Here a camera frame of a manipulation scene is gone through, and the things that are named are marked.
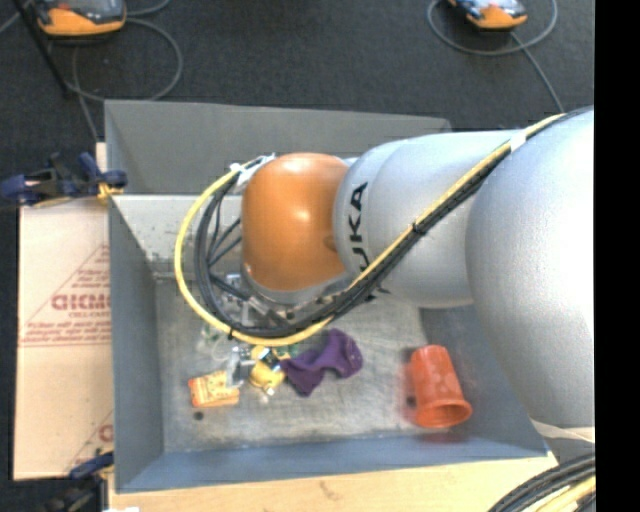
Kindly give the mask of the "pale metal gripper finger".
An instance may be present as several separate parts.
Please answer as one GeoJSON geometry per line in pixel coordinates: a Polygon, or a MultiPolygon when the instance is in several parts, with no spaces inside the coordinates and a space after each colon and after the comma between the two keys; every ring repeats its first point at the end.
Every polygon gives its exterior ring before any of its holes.
{"type": "Polygon", "coordinates": [[[277,386],[281,383],[280,359],[273,351],[263,351],[258,358],[258,383],[259,387],[269,396],[272,396],[277,386]]]}
{"type": "Polygon", "coordinates": [[[247,348],[236,346],[231,350],[227,367],[227,385],[240,387],[250,374],[250,351],[247,348]]]}

